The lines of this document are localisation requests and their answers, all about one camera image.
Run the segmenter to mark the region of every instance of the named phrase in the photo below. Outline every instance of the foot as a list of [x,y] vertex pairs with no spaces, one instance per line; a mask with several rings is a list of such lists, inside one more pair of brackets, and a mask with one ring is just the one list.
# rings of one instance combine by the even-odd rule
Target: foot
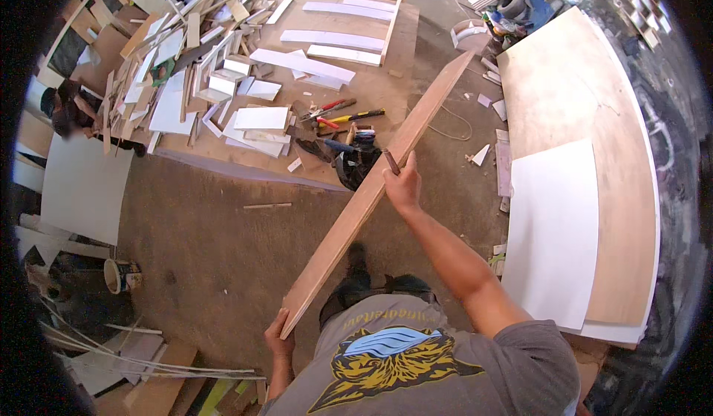
[[347,275],[353,271],[367,271],[367,248],[362,243],[352,243],[346,251],[346,259],[349,261]]
[[134,146],[134,153],[136,153],[137,157],[143,158],[143,156],[146,154],[146,145],[140,144]]

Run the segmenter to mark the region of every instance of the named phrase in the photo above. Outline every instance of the bucket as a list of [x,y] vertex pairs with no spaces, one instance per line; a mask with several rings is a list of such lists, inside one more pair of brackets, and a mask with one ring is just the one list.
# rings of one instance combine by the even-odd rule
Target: bucket
[[107,259],[104,261],[104,281],[112,294],[141,286],[141,268],[132,261]]

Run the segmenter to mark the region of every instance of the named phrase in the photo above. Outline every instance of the wolf graphic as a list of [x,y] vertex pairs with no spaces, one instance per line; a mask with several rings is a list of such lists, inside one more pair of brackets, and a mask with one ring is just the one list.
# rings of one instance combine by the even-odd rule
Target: wolf graphic
[[375,333],[361,328],[339,344],[331,362],[336,380],[307,413],[453,374],[485,373],[480,366],[454,359],[455,344],[440,328],[417,331],[392,326]]

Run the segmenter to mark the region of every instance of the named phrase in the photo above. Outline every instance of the dirty floor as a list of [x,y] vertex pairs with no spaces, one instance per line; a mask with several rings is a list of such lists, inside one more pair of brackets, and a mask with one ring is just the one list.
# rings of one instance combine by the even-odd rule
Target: dirty floor
[[[459,53],[449,29],[465,15],[453,0],[407,0],[421,10],[414,63],[413,107],[441,68]],[[502,99],[485,81],[479,62],[469,64],[444,102],[473,127],[467,141],[426,131],[416,145],[423,177],[421,203],[443,225],[483,257],[505,241],[508,217],[496,191],[495,128],[506,125],[493,109],[478,104],[479,92]],[[465,93],[475,93],[469,100]],[[432,125],[463,136],[468,127],[440,109]],[[482,167],[464,154],[491,145]],[[280,307],[319,242],[349,201],[351,193],[294,184],[237,180],[161,157],[134,158],[124,194],[118,255],[138,261],[145,283],[133,294],[144,325],[166,337],[194,343],[202,359],[227,367],[270,372],[263,330]],[[280,209],[245,210],[246,204],[291,202]],[[368,251],[373,284],[384,274],[413,273],[426,280],[445,308],[450,324],[470,329],[465,313],[430,267],[388,199],[379,202],[358,240]],[[344,274],[342,260],[296,329],[294,367],[312,358],[319,329],[317,315]]]

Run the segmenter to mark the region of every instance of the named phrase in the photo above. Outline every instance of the man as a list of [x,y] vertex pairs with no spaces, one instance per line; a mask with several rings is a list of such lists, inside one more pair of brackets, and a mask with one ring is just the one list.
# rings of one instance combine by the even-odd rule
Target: man
[[[101,101],[80,88],[80,82],[66,79],[56,90],[46,89],[40,99],[40,109],[52,120],[54,131],[64,140],[69,140],[76,135],[84,135],[87,139],[97,137],[103,140],[101,131],[104,122],[97,114]],[[124,150],[133,149],[138,157],[146,154],[144,144],[127,140],[120,143],[115,137],[111,138],[111,143],[119,145]]]
[[399,176],[383,175],[391,203],[478,333],[449,328],[418,278],[371,290],[364,251],[352,245],[347,277],[320,315],[315,357],[297,379],[294,333],[280,340],[287,310],[265,331],[273,370],[263,414],[574,414],[579,375],[555,323],[534,321],[485,260],[421,209],[413,152]]

